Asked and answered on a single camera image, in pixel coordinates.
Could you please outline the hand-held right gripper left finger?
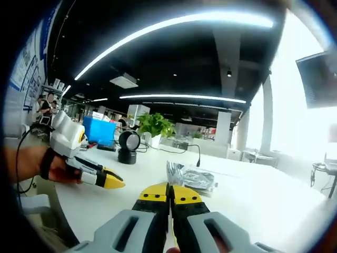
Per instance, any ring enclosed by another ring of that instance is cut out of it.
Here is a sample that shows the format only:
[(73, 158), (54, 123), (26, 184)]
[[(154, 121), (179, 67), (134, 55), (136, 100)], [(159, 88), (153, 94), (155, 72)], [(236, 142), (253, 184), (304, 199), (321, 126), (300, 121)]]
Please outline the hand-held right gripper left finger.
[(170, 186), (155, 184), (142, 191), (132, 209), (119, 212), (67, 252), (163, 252), (168, 232)]

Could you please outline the person's left hand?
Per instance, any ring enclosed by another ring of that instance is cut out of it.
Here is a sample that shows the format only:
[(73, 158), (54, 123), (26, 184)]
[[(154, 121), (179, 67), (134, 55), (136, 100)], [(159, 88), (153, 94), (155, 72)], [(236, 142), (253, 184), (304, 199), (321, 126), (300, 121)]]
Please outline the person's left hand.
[(49, 168), (48, 179), (60, 183), (81, 184), (80, 174), (79, 169), (69, 169), (63, 158), (55, 156)]

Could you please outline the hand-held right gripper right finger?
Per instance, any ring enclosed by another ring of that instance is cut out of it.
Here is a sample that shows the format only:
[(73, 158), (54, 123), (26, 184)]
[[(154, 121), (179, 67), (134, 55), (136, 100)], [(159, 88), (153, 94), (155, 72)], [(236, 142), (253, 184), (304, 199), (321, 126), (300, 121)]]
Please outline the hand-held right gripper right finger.
[(209, 211), (190, 188), (171, 186), (171, 211), (180, 252), (279, 252), (252, 243), (246, 230), (223, 214)]

